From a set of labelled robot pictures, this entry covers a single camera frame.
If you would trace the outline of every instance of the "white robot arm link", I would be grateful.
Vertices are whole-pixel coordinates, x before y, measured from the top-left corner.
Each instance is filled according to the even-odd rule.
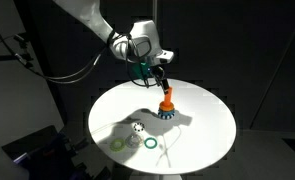
[[[126,59],[128,39],[114,32],[100,13],[100,0],[54,0],[54,2],[90,28],[105,43],[117,59]],[[140,21],[134,24],[130,35],[136,44],[133,52],[137,57],[148,57],[150,66],[170,63],[174,53],[163,50],[159,45],[159,37],[153,21]]]

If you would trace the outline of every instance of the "table top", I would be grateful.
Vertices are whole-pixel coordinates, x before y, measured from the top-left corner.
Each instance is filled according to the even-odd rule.
[[[141,172],[183,174],[206,168],[229,151],[236,137],[236,124],[228,107],[199,86],[175,79],[168,82],[173,88],[176,111],[171,120],[157,116],[159,103],[164,100],[163,91],[157,86],[147,89],[126,82],[95,102],[88,119],[89,130],[107,156]],[[125,140],[135,132],[136,123],[144,124],[139,134],[144,139],[155,138],[157,147],[149,149],[142,144],[112,151],[111,142]]]

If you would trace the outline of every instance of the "black background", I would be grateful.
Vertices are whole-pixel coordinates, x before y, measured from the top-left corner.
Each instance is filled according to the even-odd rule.
[[[77,71],[104,46],[52,1],[27,1],[40,38],[33,43],[46,55],[39,61],[48,62],[54,75]],[[175,52],[167,77],[212,90],[234,112],[237,127],[248,129],[295,29],[295,1],[161,0],[159,5],[161,46]],[[101,0],[101,13],[117,32],[128,33],[135,21],[152,19],[152,0]],[[102,93],[128,80],[124,62],[103,55],[85,80],[57,85],[64,118],[86,121]],[[295,131],[295,38],[253,129]]]

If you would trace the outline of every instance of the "green ring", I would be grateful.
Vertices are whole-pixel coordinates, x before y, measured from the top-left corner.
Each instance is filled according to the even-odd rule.
[[[155,142],[155,145],[148,146],[147,145],[147,141],[150,141],[150,140],[154,141]],[[157,140],[155,138],[152,138],[152,137],[147,138],[144,143],[145,143],[146,148],[148,148],[148,149],[154,149],[155,147],[157,147]]]
[[[116,147],[116,144],[117,144],[117,143],[120,143],[120,144],[121,144],[120,147]],[[114,139],[114,140],[110,143],[110,149],[111,149],[112,151],[115,151],[115,152],[123,150],[124,147],[125,147],[125,140],[120,139],[120,138],[119,138],[119,139]]]

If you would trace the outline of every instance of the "green part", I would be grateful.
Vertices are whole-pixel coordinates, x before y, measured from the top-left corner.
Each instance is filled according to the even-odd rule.
[[[140,63],[142,66],[143,75],[149,77],[148,68],[150,67],[147,63]],[[139,63],[133,65],[133,70],[139,79],[144,80],[143,75],[141,74]]]
[[[148,141],[154,141],[154,145],[153,146],[148,146],[147,145],[147,142]],[[146,148],[148,148],[148,149],[154,149],[155,147],[157,147],[157,140],[155,139],[155,138],[152,138],[152,137],[150,137],[150,138],[147,138],[146,140],[145,140],[145,146],[146,146]]]
[[[111,143],[110,143],[110,149],[114,152],[118,152],[121,151],[125,148],[125,140],[123,139],[114,139]]]

